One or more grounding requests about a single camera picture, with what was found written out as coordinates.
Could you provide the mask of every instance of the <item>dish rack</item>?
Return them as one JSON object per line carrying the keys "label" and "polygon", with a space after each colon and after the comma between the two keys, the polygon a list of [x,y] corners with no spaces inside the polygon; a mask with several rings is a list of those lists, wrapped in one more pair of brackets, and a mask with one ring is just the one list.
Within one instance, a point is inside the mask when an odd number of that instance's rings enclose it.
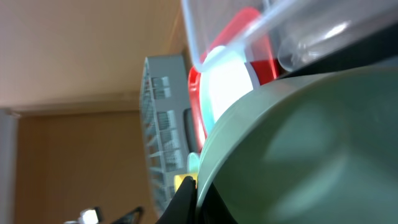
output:
{"label": "dish rack", "polygon": [[181,55],[147,57],[140,94],[142,135],[154,206],[163,214],[174,196],[174,176],[187,172],[192,126],[187,72]]}

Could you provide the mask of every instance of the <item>red object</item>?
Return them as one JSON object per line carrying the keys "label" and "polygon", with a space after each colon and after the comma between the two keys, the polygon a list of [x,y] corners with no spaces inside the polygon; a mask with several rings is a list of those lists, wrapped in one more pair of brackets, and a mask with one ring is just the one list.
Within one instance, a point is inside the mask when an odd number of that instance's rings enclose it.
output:
{"label": "red object", "polygon": [[[205,61],[208,52],[212,51],[217,46],[228,44],[233,37],[238,35],[260,15],[260,12],[252,7],[246,7],[239,11],[210,45],[208,51],[201,55],[202,62]],[[265,35],[263,38],[253,43],[251,45],[251,50],[253,52],[254,58],[260,58],[261,56],[257,57],[259,54],[264,55],[264,58],[269,58],[269,60],[251,62],[251,65],[259,79],[260,85],[266,84],[276,79],[279,73],[277,70],[276,61],[273,59],[272,47],[268,36]],[[201,153],[207,138],[207,133],[204,127],[200,109],[200,75],[201,74],[198,73],[194,67],[192,67],[188,78],[188,92],[192,107],[193,124],[195,126],[195,133],[198,143],[198,153]]]}

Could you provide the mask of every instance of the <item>yellow object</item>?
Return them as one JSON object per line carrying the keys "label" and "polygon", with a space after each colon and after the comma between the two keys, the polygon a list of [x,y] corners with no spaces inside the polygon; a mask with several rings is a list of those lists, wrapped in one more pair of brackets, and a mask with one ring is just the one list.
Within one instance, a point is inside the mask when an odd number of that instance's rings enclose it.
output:
{"label": "yellow object", "polygon": [[191,176],[196,182],[198,182],[198,173],[191,174],[180,174],[174,176],[174,192],[177,192],[178,188],[182,184],[185,177]]}

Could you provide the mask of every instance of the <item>clear glass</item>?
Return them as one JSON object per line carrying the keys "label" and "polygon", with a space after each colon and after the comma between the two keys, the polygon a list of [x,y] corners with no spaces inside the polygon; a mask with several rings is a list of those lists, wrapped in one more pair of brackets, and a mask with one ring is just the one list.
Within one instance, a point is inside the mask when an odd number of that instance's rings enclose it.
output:
{"label": "clear glass", "polygon": [[[230,52],[247,62],[277,59],[287,71],[306,65],[398,20],[396,0],[182,0],[195,68]],[[271,40],[267,46],[264,38]],[[225,46],[214,57],[206,56]],[[272,48],[265,52],[262,46]]]}

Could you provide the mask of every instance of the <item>clear plastic container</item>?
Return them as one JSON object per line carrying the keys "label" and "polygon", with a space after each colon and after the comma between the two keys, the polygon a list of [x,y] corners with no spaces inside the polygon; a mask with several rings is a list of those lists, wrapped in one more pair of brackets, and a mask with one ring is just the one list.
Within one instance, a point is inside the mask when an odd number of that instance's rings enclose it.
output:
{"label": "clear plastic container", "polygon": [[[366,37],[398,20],[396,0],[182,0],[195,68],[204,72],[230,52],[246,61],[272,58],[288,71]],[[213,58],[207,54],[226,46]]]}

